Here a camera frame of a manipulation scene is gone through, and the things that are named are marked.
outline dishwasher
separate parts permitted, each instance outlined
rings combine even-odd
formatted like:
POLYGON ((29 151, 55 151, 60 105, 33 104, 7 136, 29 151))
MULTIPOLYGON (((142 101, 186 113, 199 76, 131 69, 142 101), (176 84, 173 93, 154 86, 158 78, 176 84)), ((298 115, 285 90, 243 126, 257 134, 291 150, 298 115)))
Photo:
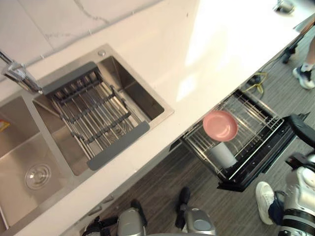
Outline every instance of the dishwasher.
MULTIPOLYGON (((214 110, 231 113, 238 123, 234 139, 224 142, 237 162, 224 168, 211 154, 220 142, 211 139, 197 122, 181 142, 219 179, 219 189, 242 192, 258 176, 266 173, 295 138, 287 118, 281 118, 253 95, 239 89, 220 102, 214 110)), ((304 120, 308 114, 300 114, 304 120)))

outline pink plate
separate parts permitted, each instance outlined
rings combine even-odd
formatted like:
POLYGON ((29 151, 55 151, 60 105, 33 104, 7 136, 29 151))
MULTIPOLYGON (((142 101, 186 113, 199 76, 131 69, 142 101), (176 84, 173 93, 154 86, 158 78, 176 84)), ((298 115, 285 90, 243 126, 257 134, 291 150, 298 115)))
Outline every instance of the pink plate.
POLYGON ((237 122, 226 111, 215 110, 209 112, 203 119, 202 124, 206 134, 220 142, 230 141, 237 135, 237 122))

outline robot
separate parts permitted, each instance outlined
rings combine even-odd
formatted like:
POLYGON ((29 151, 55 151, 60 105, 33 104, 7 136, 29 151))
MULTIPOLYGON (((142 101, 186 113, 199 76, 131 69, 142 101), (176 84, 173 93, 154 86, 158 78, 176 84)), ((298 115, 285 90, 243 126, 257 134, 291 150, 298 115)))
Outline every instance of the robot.
MULTIPOLYGON (((288 117, 295 134, 315 148, 315 130, 306 125, 297 115, 288 117)), ((286 177, 287 189, 284 199, 284 217, 278 236, 315 236, 315 154, 292 154, 286 163, 292 167, 286 177)), ((153 236, 189 236, 204 234, 216 236, 216 228, 206 212, 188 206, 190 191, 184 187, 176 207, 175 226, 178 234, 154 234, 153 236)), ((100 221, 99 217, 87 227, 82 236, 109 236, 108 226, 118 222, 117 236, 145 236, 147 219, 141 204, 133 200, 130 208, 119 217, 100 221)))

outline white sneaker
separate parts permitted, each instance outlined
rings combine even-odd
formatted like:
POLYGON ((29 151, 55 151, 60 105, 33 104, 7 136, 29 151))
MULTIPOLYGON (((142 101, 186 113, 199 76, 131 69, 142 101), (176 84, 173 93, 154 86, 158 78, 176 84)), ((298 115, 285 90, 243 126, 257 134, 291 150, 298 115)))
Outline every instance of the white sneaker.
POLYGON ((301 71, 301 67, 297 67, 293 70, 293 75, 296 79, 298 79, 301 87, 305 89, 313 89, 315 88, 314 81, 311 80, 311 72, 310 71, 301 71))
POLYGON ((269 218, 268 209, 275 199, 275 194, 270 185, 266 182, 259 182, 256 187, 256 201, 258 205, 259 216, 262 222, 272 225, 269 218))

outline wire dish rack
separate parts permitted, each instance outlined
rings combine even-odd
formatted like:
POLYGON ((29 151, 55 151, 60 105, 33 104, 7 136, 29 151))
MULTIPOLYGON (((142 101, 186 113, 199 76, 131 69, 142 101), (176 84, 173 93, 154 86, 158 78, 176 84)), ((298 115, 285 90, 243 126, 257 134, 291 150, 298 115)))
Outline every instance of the wire dish rack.
POLYGON ((71 135, 91 160, 143 121, 103 79, 98 67, 95 64, 89 67, 49 96, 71 135))
POLYGON ((231 113, 238 122, 236 137, 225 145, 237 159, 237 163, 224 169, 210 154, 210 149, 219 142, 212 140, 204 131, 202 120, 182 138, 184 144, 224 182, 244 180, 257 167, 253 157, 269 138, 281 127, 284 119, 266 105, 254 101, 240 90, 218 104, 214 110, 231 113))

